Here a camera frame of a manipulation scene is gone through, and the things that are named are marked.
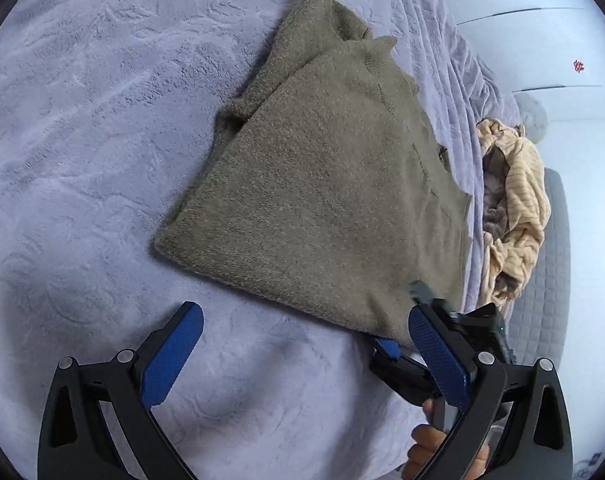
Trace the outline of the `person's right hand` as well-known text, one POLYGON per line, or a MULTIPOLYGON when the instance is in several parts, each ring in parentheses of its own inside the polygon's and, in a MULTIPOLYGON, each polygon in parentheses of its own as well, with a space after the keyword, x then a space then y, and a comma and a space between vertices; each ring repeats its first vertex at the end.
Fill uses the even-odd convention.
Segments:
MULTIPOLYGON (((432 455, 438 451, 447 434, 432 426, 433 400, 427 399, 423 403, 423 412, 427 418, 426 424, 416 426, 412 431, 412 438, 415 443, 407 451, 407 463, 402 469, 401 478, 403 480, 412 480, 417 477, 423 467, 432 458, 432 455)), ((476 455, 465 477, 466 480, 477 479, 485 472, 490 455, 490 448, 487 443, 476 455)))

